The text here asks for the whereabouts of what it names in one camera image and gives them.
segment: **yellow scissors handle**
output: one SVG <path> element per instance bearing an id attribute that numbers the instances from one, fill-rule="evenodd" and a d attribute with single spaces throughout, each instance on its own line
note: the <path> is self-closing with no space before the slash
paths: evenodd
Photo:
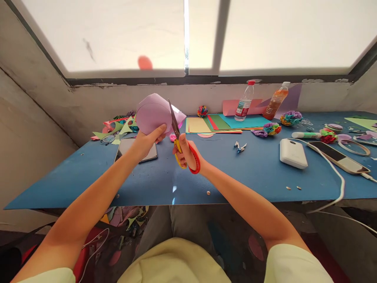
<path id="1" fill-rule="evenodd" d="M 177 145 L 178 151 L 179 151 L 180 153 L 182 153 L 182 149 L 181 149 L 181 146 L 180 146 L 180 144 L 179 144 L 179 140 L 178 140 L 178 139 L 174 141 L 174 145 Z M 186 168 L 183 167 L 182 164 L 179 162 L 179 159 L 178 159 L 177 154 L 175 154 L 175 156 L 176 156 L 176 160 L 177 160 L 179 166 L 180 166 L 182 169 L 186 169 Z"/>

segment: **tape roll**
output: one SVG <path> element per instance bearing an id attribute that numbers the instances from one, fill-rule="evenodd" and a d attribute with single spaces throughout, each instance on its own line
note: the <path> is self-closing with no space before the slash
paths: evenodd
<path id="1" fill-rule="evenodd" d="M 365 153 L 359 153 L 357 151 L 353 151 L 352 149 L 350 149 L 350 148 L 346 147 L 344 144 L 342 144 L 342 141 L 339 141 L 338 144 L 340 145 L 341 148 L 344 148 L 345 150 L 347 150 L 347 151 L 349 151 L 351 153 L 354 153 L 354 154 L 357 154 L 357 155 L 361 155 L 361 156 L 368 156 L 368 155 L 370 155 L 370 150 L 367 147 L 363 146 L 362 144 L 359 144 L 358 142 L 355 142 L 355 141 L 352 141 L 352 140 L 343 140 L 343 141 L 348 142 L 348 143 L 354 143 L 354 144 L 356 144 L 357 146 L 361 147 L 361 149 L 364 150 Z"/>

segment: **scissors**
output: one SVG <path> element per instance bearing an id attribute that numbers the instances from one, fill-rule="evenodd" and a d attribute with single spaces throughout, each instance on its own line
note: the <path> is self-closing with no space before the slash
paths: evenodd
<path id="1" fill-rule="evenodd" d="M 176 139 L 174 140 L 174 145 L 177 146 L 177 149 L 180 153 L 182 153 L 182 149 L 181 149 L 181 146 L 179 144 L 179 136 L 181 135 L 180 131 L 179 131 L 179 127 L 178 127 L 178 123 L 177 123 L 177 119 L 176 119 L 176 116 L 174 115 L 174 111 L 173 111 L 173 107 L 172 107 L 172 104 L 170 103 L 170 100 L 168 99 L 169 101 L 169 106 L 170 106 L 170 112 L 172 114 L 172 127 L 173 127 L 173 131 L 174 131 L 174 134 L 176 135 Z M 192 174 L 198 174 L 199 171 L 200 171 L 200 161 L 199 161 L 199 156 L 198 154 L 196 153 L 195 149 L 191 146 L 190 143 L 188 143 L 188 147 L 189 149 L 191 150 L 192 154 L 194 155 L 194 158 L 195 158 L 195 161 L 196 161 L 196 170 L 192 170 L 189 166 L 187 166 L 191 173 Z M 182 169 L 185 169 L 185 167 L 182 166 L 182 164 L 179 162 L 179 159 L 178 159 L 178 156 L 177 154 L 175 154 L 176 156 L 176 160 L 179 164 L 179 166 L 182 168 Z"/>

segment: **teal paper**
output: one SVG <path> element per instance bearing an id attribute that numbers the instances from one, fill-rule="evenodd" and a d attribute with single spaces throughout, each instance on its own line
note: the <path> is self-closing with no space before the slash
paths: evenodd
<path id="1" fill-rule="evenodd" d="M 243 122 L 236 121 L 234 116 L 224 116 L 222 113 L 219 116 L 232 128 L 253 128 L 253 127 L 263 127 L 264 124 L 270 123 L 270 120 L 260 116 L 260 115 L 247 115 Z"/>

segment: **hand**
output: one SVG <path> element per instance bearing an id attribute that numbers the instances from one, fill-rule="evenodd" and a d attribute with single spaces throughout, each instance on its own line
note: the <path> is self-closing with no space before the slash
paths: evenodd
<path id="1" fill-rule="evenodd" d="M 177 146 L 175 145 L 174 148 L 173 148 L 173 154 L 177 154 L 177 157 L 178 157 L 178 160 L 179 162 L 181 163 L 181 165 L 186 168 L 187 165 L 186 163 L 188 164 L 188 166 L 192 169 L 192 170 L 196 170 L 196 161 L 195 161 L 195 157 L 194 155 L 192 154 L 190 148 L 189 148 L 189 143 L 190 145 L 195 149 L 196 153 L 198 154 L 198 157 L 199 157 L 199 161 L 200 161 L 200 171 L 202 170 L 203 166 L 206 164 L 206 161 L 204 160 L 203 156 L 201 156 L 201 154 L 199 153 L 196 145 L 194 144 L 193 141 L 188 141 L 186 139 L 186 134 L 181 134 L 179 136 L 179 145 L 181 146 L 181 149 L 182 149 L 182 153 L 180 153 L 178 151 L 178 148 Z"/>
<path id="2" fill-rule="evenodd" d="M 132 153 L 138 157 L 139 161 L 148 155 L 153 143 L 158 143 L 166 137 L 166 134 L 164 134 L 165 130 L 166 125 L 163 124 L 153 132 L 151 132 L 149 135 L 145 135 L 141 131 L 139 131 L 136 136 L 135 142 L 130 148 L 130 150 L 132 150 Z"/>

